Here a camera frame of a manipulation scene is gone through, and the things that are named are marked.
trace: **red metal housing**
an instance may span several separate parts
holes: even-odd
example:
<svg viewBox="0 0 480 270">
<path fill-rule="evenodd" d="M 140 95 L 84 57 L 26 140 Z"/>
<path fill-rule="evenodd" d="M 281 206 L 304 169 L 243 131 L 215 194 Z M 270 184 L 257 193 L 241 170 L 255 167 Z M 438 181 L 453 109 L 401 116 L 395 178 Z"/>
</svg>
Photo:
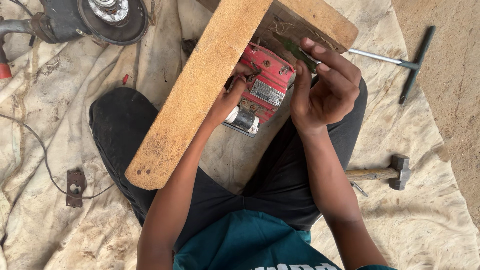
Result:
<svg viewBox="0 0 480 270">
<path fill-rule="evenodd" d="M 247 89 L 240 105 L 254 111 L 259 123 L 263 124 L 277 112 L 295 71 L 288 62 L 255 43 L 248 44 L 240 62 L 255 71 L 247 77 Z"/>
</svg>

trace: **person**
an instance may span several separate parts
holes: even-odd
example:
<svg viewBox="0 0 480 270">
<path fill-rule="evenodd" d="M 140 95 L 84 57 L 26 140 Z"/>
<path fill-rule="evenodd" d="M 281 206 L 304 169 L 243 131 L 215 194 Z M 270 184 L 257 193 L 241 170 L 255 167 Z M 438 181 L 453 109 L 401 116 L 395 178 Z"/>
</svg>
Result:
<svg viewBox="0 0 480 270">
<path fill-rule="evenodd" d="M 164 188 L 147 191 L 125 171 L 158 111 L 139 92 L 117 88 L 90 108 L 90 126 L 112 179 L 142 225 L 137 269 L 334 270 L 310 246 L 323 217 L 347 270 L 389 269 L 363 222 L 345 169 L 367 103 L 360 70 L 340 54 L 304 38 L 301 47 L 322 63 L 312 76 L 297 61 L 290 118 L 264 153 L 241 195 L 198 167 L 213 130 L 238 104 L 239 77 L 225 88 Z M 251 75 L 237 64 L 232 75 Z"/>
</svg>

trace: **wood grain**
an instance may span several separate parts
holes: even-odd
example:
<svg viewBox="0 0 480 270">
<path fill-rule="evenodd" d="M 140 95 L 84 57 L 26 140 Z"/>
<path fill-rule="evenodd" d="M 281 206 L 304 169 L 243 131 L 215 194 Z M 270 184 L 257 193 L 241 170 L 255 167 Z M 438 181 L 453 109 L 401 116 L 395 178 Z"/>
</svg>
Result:
<svg viewBox="0 0 480 270">
<path fill-rule="evenodd" d="M 165 186 L 271 3 L 221 1 L 130 163 L 130 183 Z"/>
<path fill-rule="evenodd" d="M 393 168 L 386 168 L 373 170 L 351 170 L 346 171 L 345 175 L 349 181 L 366 181 L 398 178 L 400 173 Z"/>
<path fill-rule="evenodd" d="M 214 11 L 219 0 L 197 0 Z M 273 37 L 276 32 L 297 44 L 303 37 L 322 44 L 325 48 L 343 53 L 350 49 L 358 36 L 358 29 L 322 0 L 275 0 L 258 26 L 251 42 L 261 38 L 265 47 L 288 61 L 293 67 L 297 59 Z"/>
</svg>

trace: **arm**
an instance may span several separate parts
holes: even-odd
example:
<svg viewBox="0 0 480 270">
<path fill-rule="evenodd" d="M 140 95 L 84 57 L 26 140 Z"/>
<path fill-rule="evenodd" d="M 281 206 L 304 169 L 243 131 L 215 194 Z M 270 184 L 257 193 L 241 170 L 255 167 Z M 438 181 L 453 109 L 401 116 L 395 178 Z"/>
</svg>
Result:
<svg viewBox="0 0 480 270">
<path fill-rule="evenodd" d="M 252 74 L 242 64 L 234 73 Z M 172 249 L 187 220 L 202 151 L 213 130 L 238 104 L 245 87 L 245 77 L 240 77 L 229 93 L 222 89 L 167 184 L 157 191 L 140 234 L 137 269 L 172 269 Z"/>
<path fill-rule="evenodd" d="M 325 50 L 306 38 L 302 48 L 322 61 L 320 77 L 312 89 L 311 74 L 297 62 L 297 77 L 290 110 L 307 159 L 310 188 L 318 209 L 335 238 L 345 269 L 365 265 L 388 266 L 369 236 L 357 196 L 338 160 L 326 128 L 347 115 L 359 95 L 360 70 L 336 52 Z"/>
</svg>

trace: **teal t-shirt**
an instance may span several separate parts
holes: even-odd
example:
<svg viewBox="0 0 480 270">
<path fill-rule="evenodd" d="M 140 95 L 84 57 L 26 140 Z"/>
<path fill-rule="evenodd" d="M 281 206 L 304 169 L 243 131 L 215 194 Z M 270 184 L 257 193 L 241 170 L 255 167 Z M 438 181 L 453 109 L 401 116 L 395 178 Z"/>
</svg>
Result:
<svg viewBox="0 0 480 270">
<path fill-rule="evenodd" d="M 192 237 L 175 256 L 174 270 L 336 270 L 310 246 L 310 232 L 295 231 L 262 212 L 229 213 Z M 365 266 L 362 270 L 389 270 Z"/>
</svg>

